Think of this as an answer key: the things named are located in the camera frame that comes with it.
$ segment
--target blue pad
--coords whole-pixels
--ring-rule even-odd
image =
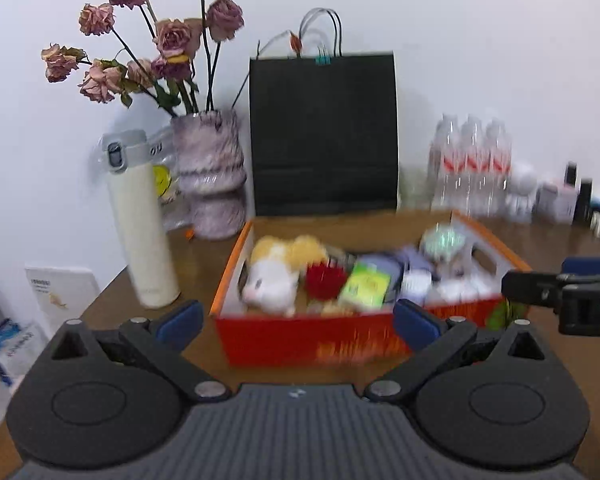
[[[394,330],[414,352],[422,350],[446,331],[446,324],[409,300],[394,306]]]
[[[591,276],[600,274],[600,258],[572,256],[562,263],[563,274],[579,274],[581,276]]]
[[[191,301],[171,312],[151,332],[158,341],[180,353],[198,336],[204,321],[202,303]]]

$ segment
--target yellow plush toy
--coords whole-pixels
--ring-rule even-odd
[[[250,264],[265,258],[285,262],[293,272],[304,274],[311,264],[328,262],[329,256],[324,245],[312,236],[299,236],[293,241],[264,236],[251,251]]]

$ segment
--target water bottle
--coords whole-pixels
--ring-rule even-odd
[[[147,308],[180,295],[155,192],[154,165],[142,130],[102,137],[107,184],[118,236],[136,296]]]
[[[490,198],[489,216],[500,213],[504,200],[507,178],[511,172],[511,138],[507,134],[504,122],[499,119],[491,121],[487,127],[487,144],[490,149]]]
[[[458,141],[458,118],[442,115],[429,151],[428,178],[434,188],[433,209],[450,209],[454,206],[456,177],[461,163]]]
[[[490,162],[480,119],[469,115],[462,125],[460,137],[464,171],[455,208],[467,215],[484,215],[488,211],[490,195],[486,181]]]

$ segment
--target pack of water bottles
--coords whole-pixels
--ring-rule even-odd
[[[511,139],[501,120],[491,121],[484,132],[473,115],[458,129],[458,117],[445,114],[429,152],[431,207],[497,216],[504,206],[510,170]]]

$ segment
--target grey ribbed plate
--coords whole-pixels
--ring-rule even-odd
[[[110,469],[27,463],[13,480],[584,480],[568,465],[498,473],[453,462],[425,444],[400,408],[352,386],[247,384],[194,408],[160,449]]]

